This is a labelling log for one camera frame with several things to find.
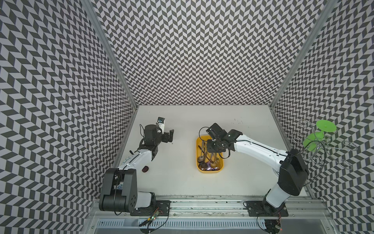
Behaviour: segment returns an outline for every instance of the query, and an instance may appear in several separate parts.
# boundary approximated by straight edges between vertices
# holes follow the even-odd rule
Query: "yellow plastic bin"
[[[209,140],[209,139],[212,139],[212,138],[209,135],[206,135],[206,136],[201,136],[201,139],[206,141],[206,140]],[[219,164],[218,164],[218,167],[220,168],[219,170],[217,170],[217,171],[202,171],[202,170],[199,169],[199,163],[198,163],[197,159],[201,155],[201,150],[199,148],[199,146],[201,147],[201,143],[202,143],[201,139],[198,137],[197,140],[196,140],[196,159],[195,159],[195,161],[196,161],[197,169],[201,173],[218,173],[218,172],[222,171],[222,169],[224,167],[224,162],[223,162],[223,158],[221,158],[219,156],[218,156],[220,158],[220,161],[219,161]],[[207,158],[205,159],[205,162],[209,162],[210,157],[211,157],[211,153],[208,153]]]

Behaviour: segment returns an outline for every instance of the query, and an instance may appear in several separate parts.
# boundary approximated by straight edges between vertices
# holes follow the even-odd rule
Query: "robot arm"
[[[279,175],[278,183],[269,190],[262,201],[262,211],[268,215],[279,212],[284,201],[291,195],[298,196],[308,177],[308,170],[299,152],[279,150],[248,138],[237,130],[228,133],[218,124],[207,129],[212,137],[208,140],[207,149],[210,153],[238,151],[248,154],[268,164]]]
[[[151,162],[161,142],[172,142],[174,130],[164,132],[164,118],[158,118],[156,125],[144,128],[144,137],[139,148],[128,156],[118,168],[106,171],[101,188],[99,208],[102,211],[133,212],[140,207],[153,210],[153,193],[138,192],[137,171],[142,170]]]
[[[282,162],[287,157],[287,152],[271,148],[263,143],[257,142],[246,135],[240,135],[234,143],[234,150],[248,154],[273,168],[279,173]]]

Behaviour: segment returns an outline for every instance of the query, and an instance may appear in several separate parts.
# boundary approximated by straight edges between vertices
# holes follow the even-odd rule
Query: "enclosure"
[[[307,161],[310,183],[287,200],[283,232],[371,233],[373,4],[2,1],[0,232],[139,233],[129,215],[99,211],[98,198],[105,172],[137,149],[139,124],[163,117],[174,140],[159,145],[137,183],[172,201],[169,222],[264,233],[250,228],[256,220],[242,202],[262,200],[278,176],[239,152],[219,173],[201,173],[202,127],[218,123],[289,151],[303,148],[306,121],[329,120],[330,156]],[[356,150],[334,149],[346,141]],[[158,231],[176,230],[212,231]]]

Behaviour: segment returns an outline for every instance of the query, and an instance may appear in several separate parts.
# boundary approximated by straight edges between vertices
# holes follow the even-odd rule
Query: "black and white wall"
[[[327,119],[338,127],[333,144],[359,145],[357,152],[332,151],[352,163],[352,171],[329,159],[311,183],[341,233],[374,231],[373,10],[373,0],[339,1],[275,107],[289,136],[301,131],[301,119]],[[319,166],[310,167],[314,177]]]
[[[78,233],[131,114],[78,0],[0,1],[0,233]]]
[[[140,105],[269,104],[326,0],[92,0]]]

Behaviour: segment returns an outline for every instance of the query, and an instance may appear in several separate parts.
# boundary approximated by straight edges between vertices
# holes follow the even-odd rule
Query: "small dark object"
[[[143,167],[143,169],[141,170],[142,172],[147,172],[149,170],[149,167],[145,166]]]

